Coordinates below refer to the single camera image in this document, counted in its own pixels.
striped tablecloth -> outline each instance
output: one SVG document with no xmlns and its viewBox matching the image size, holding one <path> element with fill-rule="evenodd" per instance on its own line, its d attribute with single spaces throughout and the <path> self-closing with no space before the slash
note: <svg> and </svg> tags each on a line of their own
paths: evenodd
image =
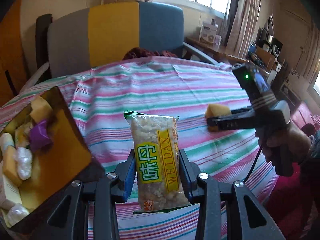
<svg viewBox="0 0 320 240">
<path fill-rule="evenodd" d="M 133 141 L 124 110 L 180 116 L 179 147 L 191 162 L 218 181 L 232 183 L 248 173 L 258 151 L 254 130 L 209 132 L 204 112 L 208 103 L 236 109 L 249 105 L 227 65 L 217 66 L 165 57 L 126 60 L 97 67 L 77 75 L 52 79 L 19 94 L 0 109 L 0 128 L 26 106 L 36 94 L 58 85 L 91 152 L 106 172 L 127 159 Z M 247 186 L 259 201 L 273 189 L 277 175 L 260 156 Z M 170 213 L 133 215 L 139 209 L 137 183 L 126 204 L 117 205 L 121 239 L 194 239 L 198 205 Z M 93 204 L 89 216 L 89 239 L 93 239 Z M 222 210 L 222 235 L 226 236 Z"/>
</svg>

purple origami paper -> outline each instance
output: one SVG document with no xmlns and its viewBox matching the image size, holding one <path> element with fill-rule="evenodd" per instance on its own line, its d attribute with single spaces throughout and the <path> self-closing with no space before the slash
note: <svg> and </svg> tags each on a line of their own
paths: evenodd
<svg viewBox="0 0 320 240">
<path fill-rule="evenodd" d="M 52 143 L 47 133 L 48 120 L 42 120 L 35 125 L 29 133 L 30 149 L 32 152 Z"/>
</svg>

metal bolt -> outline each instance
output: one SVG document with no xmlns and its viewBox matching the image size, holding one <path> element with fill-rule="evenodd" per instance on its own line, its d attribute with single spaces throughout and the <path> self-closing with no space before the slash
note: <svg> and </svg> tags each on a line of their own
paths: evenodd
<svg viewBox="0 0 320 240">
<path fill-rule="evenodd" d="M 79 180 L 74 180 L 73 182 L 71 182 L 72 187 L 78 187 L 80 186 L 80 181 Z"/>
<path fill-rule="evenodd" d="M 235 183 L 236 187 L 243 187 L 243 185 L 244 185 L 241 180 L 236 180 L 234 183 Z"/>
<path fill-rule="evenodd" d="M 201 178 L 201 179 L 207 179 L 207 178 L 209 178 L 209 175 L 206 174 L 206 173 L 204 173 L 204 172 L 202 172 L 202 173 L 199 174 L 199 178 Z"/>
<path fill-rule="evenodd" d="M 110 172 L 107 174 L 108 179 L 114 179 L 116 176 L 117 176 L 117 174 L 115 174 L 114 172 Z"/>
</svg>

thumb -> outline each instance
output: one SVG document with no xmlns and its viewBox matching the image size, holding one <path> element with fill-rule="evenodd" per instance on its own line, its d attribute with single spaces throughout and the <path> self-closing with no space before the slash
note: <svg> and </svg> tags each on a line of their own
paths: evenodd
<svg viewBox="0 0 320 240">
<path fill-rule="evenodd" d="M 274 132 L 267 140 L 267 146 L 268 147 L 278 147 L 282 144 L 285 144 L 288 142 L 288 134 L 287 130 L 280 130 Z"/>
</svg>

rice cracker snack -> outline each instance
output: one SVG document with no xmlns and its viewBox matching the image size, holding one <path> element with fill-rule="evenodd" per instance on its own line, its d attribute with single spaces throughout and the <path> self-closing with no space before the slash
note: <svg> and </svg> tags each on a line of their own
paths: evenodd
<svg viewBox="0 0 320 240">
<path fill-rule="evenodd" d="M 143 211 L 190 204 L 179 178 L 176 118 L 124 111 L 131 126 L 138 177 L 138 201 Z"/>
</svg>

